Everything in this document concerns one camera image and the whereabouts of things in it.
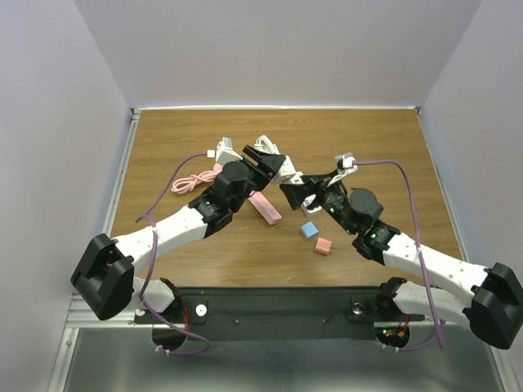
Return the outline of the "white cube socket adapter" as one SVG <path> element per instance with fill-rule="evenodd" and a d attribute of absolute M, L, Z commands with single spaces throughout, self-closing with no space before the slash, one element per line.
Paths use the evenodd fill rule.
<path fill-rule="evenodd" d="M 312 194 L 311 196 L 304 199 L 304 201 L 302 203 L 302 210 L 306 216 L 309 216 L 309 217 L 316 216 L 322 211 L 321 206 L 312 207 L 314 200 L 315 200 L 314 194 Z"/>

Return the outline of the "pink power strip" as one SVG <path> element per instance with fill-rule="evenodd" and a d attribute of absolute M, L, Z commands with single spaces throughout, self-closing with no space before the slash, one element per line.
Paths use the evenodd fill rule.
<path fill-rule="evenodd" d="M 281 214 L 261 192 L 253 193 L 248 201 L 269 225 L 276 225 L 282 220 Z"/>

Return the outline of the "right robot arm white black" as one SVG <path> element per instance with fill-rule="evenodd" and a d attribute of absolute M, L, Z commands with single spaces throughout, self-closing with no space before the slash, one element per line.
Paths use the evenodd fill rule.
<path fill-rule="evenodd" d="M 417 244 L 381 219 L 383 206 L 371 190 L 348 191 L 330 175 L 306 176 L 280 189 L 293 210 L 312 197 L 312 206 L 355 236 L 352 245 L 365 259 L 423 279 L 422 285 L 402 278 L 383 284 L 376 299 L 382 317 L 426 315 L 466 327 L 498 349 L 512 346 L 522 327 L 522 285 L 509 266 L 475 265 Z"/>

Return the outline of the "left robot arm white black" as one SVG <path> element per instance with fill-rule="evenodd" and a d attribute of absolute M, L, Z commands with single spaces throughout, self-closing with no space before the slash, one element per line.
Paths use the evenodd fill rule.
<path fill-rule="evenodd" d="M 243 155 L 223 163 L 213 185 L 178 212 L 131 234 L 94 237 L 71 283 L 100 320 L 126 309 L 151 309 L 163 321 L 181 315 L 181 301 L 166 279 L 141 279 L 137 273 L 160 256 L 205 239 L 228 225 L 248 197 L 264 190 L 286 157 L 245 146 Z"/>

